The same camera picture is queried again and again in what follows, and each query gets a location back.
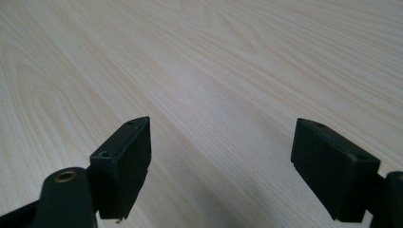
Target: black mechanical part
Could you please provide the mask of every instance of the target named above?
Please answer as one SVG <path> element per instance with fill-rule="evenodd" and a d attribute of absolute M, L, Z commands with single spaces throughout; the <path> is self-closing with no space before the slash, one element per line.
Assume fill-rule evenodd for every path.
<path fill-rule="evenodd" d="M 97 227 L 84 168 L 62 169 L 45 179 L 33 224 L 34 228 Z"/>
<path fill-rule="evenodd" d="M 87 170 L 69 168 L 50 175 L 41 198 L 0 217 L 0 228 L 28 228 L 34 221 L 34 227 L 89 227 L 98 210 L 102 219 L 126 219 L 151 162 L 149 117 L 123 124 L 90 156 L 90 161 Z M 82 195 L 73 198 L 76 193 Z"/>
<path fill-rule="evenodd" d="M 361 222 L 369 210 L 371 227 L 403 227 L 403 173 L 383 179 L 379 159 L 326 125 L 297 120 L 291 162 L 333 219 Z"/>
<path fill-rule="evenodd" d="M 88 174 L 96 180 L 92 196 L 101 218 L 126 219 L 151 162 L 149 118 L 123 124 L 89 158 Z"/>

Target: wooden table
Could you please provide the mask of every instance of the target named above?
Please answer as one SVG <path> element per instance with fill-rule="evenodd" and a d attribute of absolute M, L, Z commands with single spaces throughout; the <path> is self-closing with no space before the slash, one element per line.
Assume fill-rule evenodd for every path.
<path fill-rule="evenodd" d="M 144 188 L 100 227 L 368 227 L 291 164 L 297 117 L 403 170 L 401 0 L 3 0 L 0 53 L 0 215 L 142 116 Z"/>

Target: wood grain surface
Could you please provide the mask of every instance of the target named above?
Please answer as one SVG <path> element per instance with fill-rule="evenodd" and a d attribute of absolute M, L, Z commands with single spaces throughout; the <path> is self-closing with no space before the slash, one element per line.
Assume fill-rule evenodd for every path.
<path fill-rule="evenodd" d="M 128 220 L 100 227 L 368 227 L 332 221 L 290 162 L 297 117 L 403 170 L 401 0 L 0 1 L 0 215 L 150 116 Z"/>

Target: black plastic jaw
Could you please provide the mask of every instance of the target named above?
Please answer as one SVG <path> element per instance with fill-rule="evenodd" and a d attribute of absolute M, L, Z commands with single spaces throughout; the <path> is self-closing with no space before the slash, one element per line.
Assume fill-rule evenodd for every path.
<path fill-rule="evenodd" d="M 126 219 L 151 162 L 149 118 L 123 124 L 89 158 L 91 192 L 101 218 Z"/>
<path fill-rule="evenodd" d="M 377 174 L 380 160 L 324 124 L 297 120 L 291 162 L 333 219 L 403 227 L 403 173 Z"/>

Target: screw hole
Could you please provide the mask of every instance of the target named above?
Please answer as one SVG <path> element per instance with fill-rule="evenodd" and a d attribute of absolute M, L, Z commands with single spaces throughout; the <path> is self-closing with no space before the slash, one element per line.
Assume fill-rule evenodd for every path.
<path fill-rule="evenodd" d="M 109 156 L 109 152 L 107 151 L 101 151 L 99 154 L 101 157 L 108 157 Z"/>
<path fill-rule="evenodd" d="M 67 181 L 71 181 L 71 180 L 73 180 L 73 179 L 75 178 L 76 175 L 77 175 L 77 172 L 74 172 L 74 171 L 66 171 L 66 172 L 63 172 L 63 173 L 57 175 L 57 176 L 54 178 L 54 181 L 55 181 L 55 182 L 67 182 Z"/>

